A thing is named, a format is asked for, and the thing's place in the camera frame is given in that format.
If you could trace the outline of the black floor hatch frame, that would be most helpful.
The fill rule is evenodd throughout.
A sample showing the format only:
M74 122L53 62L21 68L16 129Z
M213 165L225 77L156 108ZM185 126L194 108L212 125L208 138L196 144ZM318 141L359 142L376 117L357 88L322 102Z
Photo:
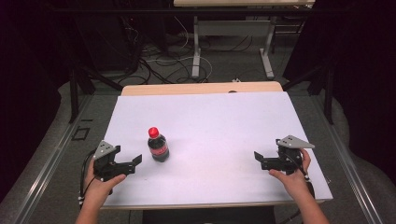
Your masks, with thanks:
M72 134L72 141L84 141L90 132L90 128L78 126Z

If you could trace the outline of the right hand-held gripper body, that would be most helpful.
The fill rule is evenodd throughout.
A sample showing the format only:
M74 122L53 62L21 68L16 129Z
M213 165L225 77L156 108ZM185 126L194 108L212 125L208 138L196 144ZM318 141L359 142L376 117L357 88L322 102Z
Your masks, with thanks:
M282 139L276 139L278 146L279 159L284 163L282 171L287 175L292 174L295 170L304 173L302 148L314 148L315 146L293 135L288 135Z

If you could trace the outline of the black horizontal bar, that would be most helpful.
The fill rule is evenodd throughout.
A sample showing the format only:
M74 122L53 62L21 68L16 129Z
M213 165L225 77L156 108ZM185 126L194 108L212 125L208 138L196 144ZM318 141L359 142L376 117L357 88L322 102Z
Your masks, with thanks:
M311 14L311 9L258 9L258 8L170 8L170 9L77 9L77 8L52 8L54 13L63 14L103 14L103 15L305 15Z

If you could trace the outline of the aluminium floor rail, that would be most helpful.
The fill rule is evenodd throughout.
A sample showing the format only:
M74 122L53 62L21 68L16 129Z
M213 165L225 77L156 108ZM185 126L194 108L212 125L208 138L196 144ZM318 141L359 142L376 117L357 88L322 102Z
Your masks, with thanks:
M366 187L364 186L358 172L357 167L350 157L347 151L346 145L342 142L340 136L338 135L335 127L330 124L328 119L324 115L324 104L321 102L319 96L312 96L311 100L317 113L324 123L324 127L330 135L333 143L333 149L337 155L338 160L343 168L346 178L349 182L352 191L360 205L361 211L363 212L368 224L383 224L381 216L375 209L375 206L370 198Z
M10 224L28 223L66 151L72 133L77 129L78 119L91 101L90 95L80 98L78 114L72 122L69 122L71 118L69 101L61 101L54 121L13 187L17 206L15 216L11 219Z

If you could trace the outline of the dark curtain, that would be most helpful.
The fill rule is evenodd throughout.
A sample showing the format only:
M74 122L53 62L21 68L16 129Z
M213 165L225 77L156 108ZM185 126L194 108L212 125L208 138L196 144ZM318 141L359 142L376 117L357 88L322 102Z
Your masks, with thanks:
M308 18L283 77L323 62L340 38L333 96L349 123L349 148L396 183L396 0L316 0L314 8L353 12Z
M61 103L67 68L39 0L0 0L0 202L34 155Z

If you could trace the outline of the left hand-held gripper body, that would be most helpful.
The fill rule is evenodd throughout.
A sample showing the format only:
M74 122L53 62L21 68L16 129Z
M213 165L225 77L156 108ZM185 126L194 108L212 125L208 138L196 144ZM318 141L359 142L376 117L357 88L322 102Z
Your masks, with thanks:
M120 152L120 146L112 146L101 141L93 154L93 174L106 182L117 175L127 175L127 166L115 162L115 156Z

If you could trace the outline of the person's left hand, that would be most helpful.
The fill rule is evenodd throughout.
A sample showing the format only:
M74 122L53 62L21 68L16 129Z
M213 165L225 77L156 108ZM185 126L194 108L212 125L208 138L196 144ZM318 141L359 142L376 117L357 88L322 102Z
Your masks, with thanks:
M110 180L105 182L100 181L95 178L93 174L93 161L90 161L88 172L86 175L86 186L85 186L85 193L84 193L84 203L85 207L94 207L98 206L101 207L106 198L109 195L109 192L116 187L119 183L121 183L126 178L126 175L121 174L117 175Z

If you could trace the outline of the dark cola bottle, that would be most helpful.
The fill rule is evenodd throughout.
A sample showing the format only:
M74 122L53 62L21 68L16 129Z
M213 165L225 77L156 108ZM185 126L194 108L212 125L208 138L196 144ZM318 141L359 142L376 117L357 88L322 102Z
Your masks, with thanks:
M155 161L164 162L170 155L166 138L161 134L155 138L150 137L148 139L148 148Z

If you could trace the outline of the person's right hand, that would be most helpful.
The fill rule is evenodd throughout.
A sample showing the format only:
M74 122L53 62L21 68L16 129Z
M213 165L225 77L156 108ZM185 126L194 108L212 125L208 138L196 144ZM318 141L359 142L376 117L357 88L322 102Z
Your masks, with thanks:
M269 175L275 177L283 184L285 190L295 202L302 202L312 198L312 195L304 178L307 175L307 169L310 165L311 159L305 149L301 148L300 152L303 156L302 171L297 169L291 175L284 175L277 170L269 171Z

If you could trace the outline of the black metal stand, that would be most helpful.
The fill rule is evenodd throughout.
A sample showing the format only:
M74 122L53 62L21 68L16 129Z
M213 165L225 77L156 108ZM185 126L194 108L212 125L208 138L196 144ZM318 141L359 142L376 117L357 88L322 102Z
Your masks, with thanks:
M300 75L282 86L287 91L304 80L310 79L307 91L309 95L319 95L324 91L323 114L326 120L333 124L332 120L332 94L333 94L334 67L332 65L316 65L308 72Z
M107 86L116 91L121 91L123 87L120 84L104 77L97 71L91 69L86 65L76 65L69 71L69 84L70 84L70 104L71 104L71 117L69 122L73 123L79 114L78 103L78 89L81 89L85 94L92 95L95 92L95 87L92 83L92 78L99 80Z

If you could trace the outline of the white-legged desk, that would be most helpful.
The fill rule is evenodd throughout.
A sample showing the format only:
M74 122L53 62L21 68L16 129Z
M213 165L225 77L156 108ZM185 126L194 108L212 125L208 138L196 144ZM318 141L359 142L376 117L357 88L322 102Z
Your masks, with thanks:
M297 7L311 8L316 0L174 0L175 7L182 8L258 8L258 9L296 9ZM251 19L247 16L243 20L210 20L201 16L193 17L194 55L191 76L200 75L202 60L199 39L201 36L260 36L264 38L264 46L260 49L265 76L272 80L274 72L269 61L268 53L275 35L276 16L266 16L265 19Z

